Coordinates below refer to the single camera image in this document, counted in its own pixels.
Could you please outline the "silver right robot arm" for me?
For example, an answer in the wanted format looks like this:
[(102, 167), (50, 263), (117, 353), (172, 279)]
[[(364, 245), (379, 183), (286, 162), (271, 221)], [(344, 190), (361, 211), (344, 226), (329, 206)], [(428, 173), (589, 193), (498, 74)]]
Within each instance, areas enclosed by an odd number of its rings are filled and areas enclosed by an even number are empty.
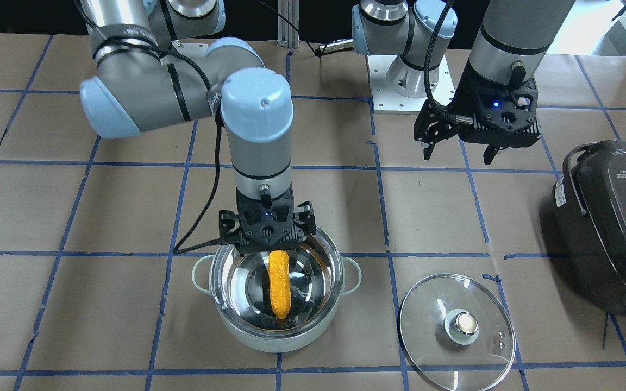
[(228, 137), (236, 211), (219, 215), (219, 236), (242, 253), (294, 250), (315, 235), (310, 202), (294, 205), (291, 89), (248, 43), (222, 37), (204, 54), (177, 49), (224, 28), (222, 1), (76, 1), (97, 75), (80, 101), (106, 139), (139, 136), (213, 118)]

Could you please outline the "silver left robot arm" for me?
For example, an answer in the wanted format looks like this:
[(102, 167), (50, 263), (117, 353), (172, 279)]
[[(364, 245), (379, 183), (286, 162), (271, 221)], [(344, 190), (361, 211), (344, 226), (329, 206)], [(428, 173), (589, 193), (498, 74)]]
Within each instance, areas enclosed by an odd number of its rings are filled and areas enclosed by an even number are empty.
[[(484, 163), (508, 148), (539, 141), (535, 74), (571, 12), (572, 1), (359, 1), (351, 11), (354, 50), (396, 55), (419, 77), (424, 104), (414, 139), (429, 159), (453, 136), (484, 144)], [(468, 40), (473, 43), (468, 47)], [(454, 98), (435, 99), (432, 84), (448, 48), (469, 48)]]

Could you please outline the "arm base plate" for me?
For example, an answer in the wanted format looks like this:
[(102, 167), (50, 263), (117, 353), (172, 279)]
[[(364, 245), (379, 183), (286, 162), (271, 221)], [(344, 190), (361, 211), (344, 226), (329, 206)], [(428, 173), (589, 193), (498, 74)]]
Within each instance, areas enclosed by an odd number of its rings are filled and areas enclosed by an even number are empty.
[[(424, 73), (408, 67), (397, 55), (368, 55), (368, 81), (373, 111), (401, 115), (418, 114), (427, 95)], [(446, 57), (430, 71), (433, 98), (441, 105), (454, 98), (455, 88)]]

